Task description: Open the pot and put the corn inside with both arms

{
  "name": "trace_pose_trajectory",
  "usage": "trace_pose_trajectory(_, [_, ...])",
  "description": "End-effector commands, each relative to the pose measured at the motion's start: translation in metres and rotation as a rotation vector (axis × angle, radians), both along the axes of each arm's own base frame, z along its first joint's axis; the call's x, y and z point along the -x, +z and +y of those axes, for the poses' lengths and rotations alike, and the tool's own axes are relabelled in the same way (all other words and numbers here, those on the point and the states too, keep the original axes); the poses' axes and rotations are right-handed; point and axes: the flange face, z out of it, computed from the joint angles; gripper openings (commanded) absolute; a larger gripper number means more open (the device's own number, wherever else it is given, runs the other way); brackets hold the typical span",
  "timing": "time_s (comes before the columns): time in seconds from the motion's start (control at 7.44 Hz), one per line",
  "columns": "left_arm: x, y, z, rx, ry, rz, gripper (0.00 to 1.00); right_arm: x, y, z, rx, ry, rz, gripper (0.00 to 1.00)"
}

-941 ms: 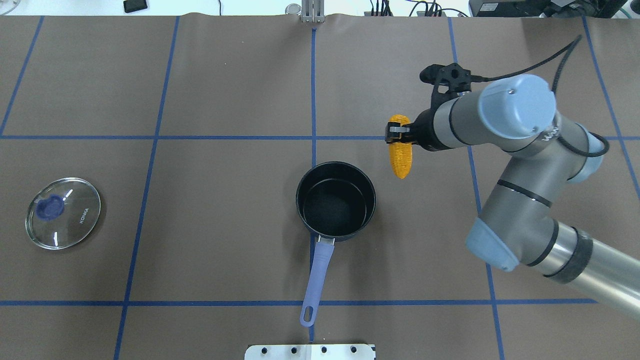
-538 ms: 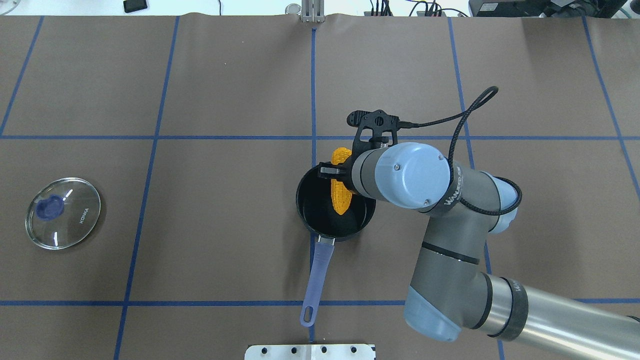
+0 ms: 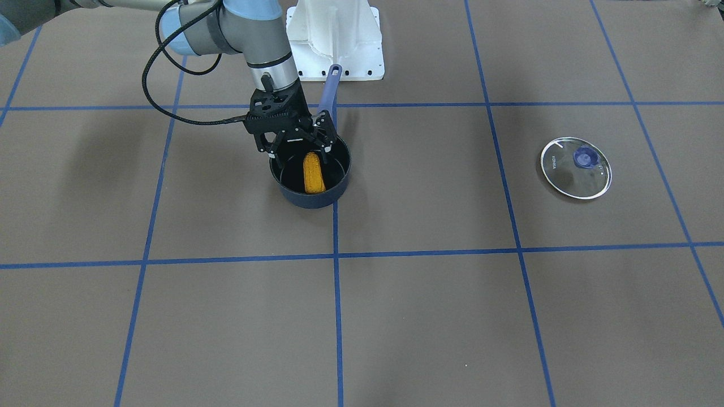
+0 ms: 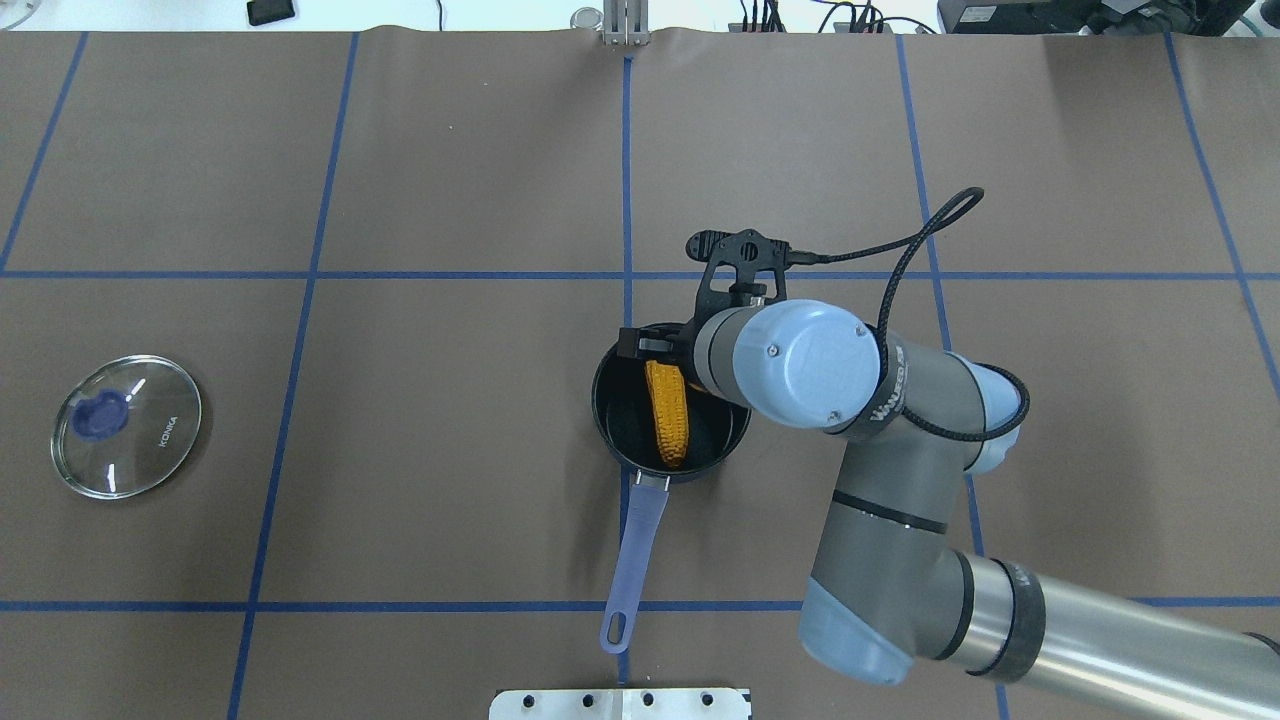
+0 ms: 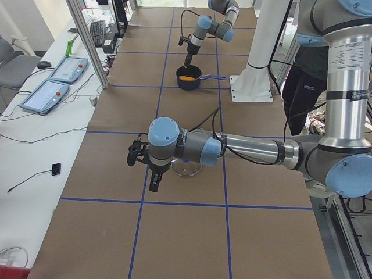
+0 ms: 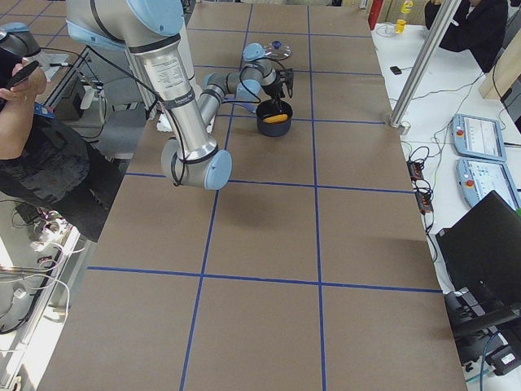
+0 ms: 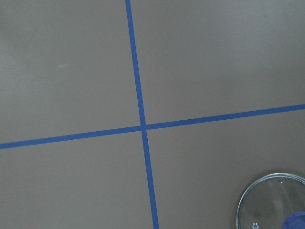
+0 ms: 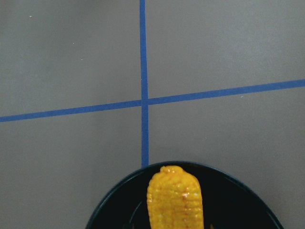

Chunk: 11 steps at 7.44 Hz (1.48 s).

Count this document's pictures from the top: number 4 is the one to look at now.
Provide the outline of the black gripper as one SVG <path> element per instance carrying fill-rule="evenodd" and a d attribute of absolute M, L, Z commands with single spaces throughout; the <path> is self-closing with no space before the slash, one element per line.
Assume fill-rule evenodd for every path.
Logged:
<path fill-rule="evenodd" d="M 686 255 L 704 269 L 686 323 L 660 322 L 618 329 L 616 356 L 637 361 L 678 361 L 685 378 L 709 386 L 709 373 L 695 368 L 695 341 L 718 313 L 787 299 L 785 272 L 791 246 L 755 229 L 699 231 L 685 245 Z"/>

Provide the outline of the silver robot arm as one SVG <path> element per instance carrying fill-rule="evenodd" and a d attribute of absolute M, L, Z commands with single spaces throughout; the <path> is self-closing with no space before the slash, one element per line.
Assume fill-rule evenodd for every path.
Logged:
<path fill-rule="evenodd" d="M 1275 719 L 1277 643 L 1039 577 L 946 543 L 963 480 L 998 466 L 1029 409 L 1010 373 L 900 340 L 878 319 L 788 299 L 785 273 L 829 258 L 756 231 L 701 231 L 692 316 L 625 328 L 620 356 L 677 366 L 730 413 L 846 445 L 800 609 L 805 651 L 877 685 L 951 662 L 1147 717 Z"/>

